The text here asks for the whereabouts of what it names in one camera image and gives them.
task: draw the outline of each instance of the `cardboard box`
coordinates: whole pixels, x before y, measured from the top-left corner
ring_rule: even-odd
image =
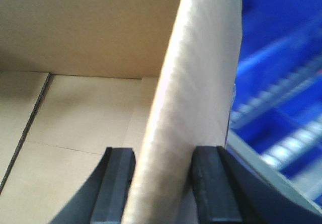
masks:
[[[64,75],[52,77],[2,192],[5,223],[49,221],[89,175],[69,160],[92,166],[110,145],[134,147],[138,160],[122,223],[174,223],[194,147],[225,143],[241,9],[241,0],[2,0],[0,70]],[[150,110],[157,81],[146,77],[158,76]],[[31,187],[37,198],[19,194]],[[44,195],[54,208],[26,207],[46,206]]]

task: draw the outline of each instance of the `cardboard sheet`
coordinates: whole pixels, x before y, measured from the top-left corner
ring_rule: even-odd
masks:
[[[23,143],[48,73],[0,72],[0,182]]]
[[[0,68],[159,76],[179,0],[0,0]]]
[[[48,223],[101,157],[26,141],[0,195],[0,224]]]
[[[123,224],[173,223],[196,145],[223,145],[242,0],[181,0]]]
[[[97,154],[122,146],[140,83],[52,76],[26,140]]]

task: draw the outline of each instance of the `cardboard flap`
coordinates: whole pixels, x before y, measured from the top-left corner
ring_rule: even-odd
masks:
[[[0,0],[0,69],[158,76],[179,0]]]
[[[224,145],[241,0],[181,0],[123,224],[173,223],[196,145]]]

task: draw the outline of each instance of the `blue plastic crate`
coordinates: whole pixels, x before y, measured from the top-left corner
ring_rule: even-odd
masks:
[[[321,72],[322,0],[243,0],[230,127],[290,179],[322,158]]]

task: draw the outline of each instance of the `corrugated cardboard edge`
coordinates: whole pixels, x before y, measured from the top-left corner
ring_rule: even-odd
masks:
[[[43,96],[43,94],[44,94],[44,92],[45,92],[45,90],[47,88],[47,85],[48,85],[48,82],[49,82],[49,79],[50,79],[50,76],[51,76],[50,73],[47,73],[47,74],[48,75],[47,75],[47,77],[45,79],[44,85],[41,88],[41,91],[39,93],[39,96],[38,96],[38,99],[37,99],[37,101],[35,103],[35,106],[34,106],[32,112],[30,114],[30,117],[29,117],[29,119],[27,121],[27,124],[26,124],[26,126],[25,126],[25,128],[24,128],[24,130],[22,132],[22,135],[20,137],[20,140],[18,142],[18,145],[16,147],[16,150],[15,150],[15,152],[14,152],[14,154],[13,154],[11,160],[10,160],[10,163],[8,165],[8,168],[6,170],[6,173],[5,173],[5,175],[4,175],[4,177],[3,177],[2,181],[1,181],[1,184],[0,184],[0,194],[1,194],[3,188],[4,188],[5,184],[6,184],[6,181],[7,181],[8,177],[9,177],[9,174],[11,172],[11,169],[13,168],[13,166],[15,164],[15,161],[16,161],[16,159],[18,157],[18,154],[20,152],[20,149],[22,148],[22,145],[24,144],[24,141],[26,139],[27,133],[28,133],[28,131],[30,129],[30,126],[32,124],[32,121],[34,120],[34,117],[35,117],[36,112],[38,110],[38,107],[39,107],[40,101],[42,99],[42,96]]]
[[[196,145],[223,145],[241,0],[181,0],[123,224],[173,223]]]

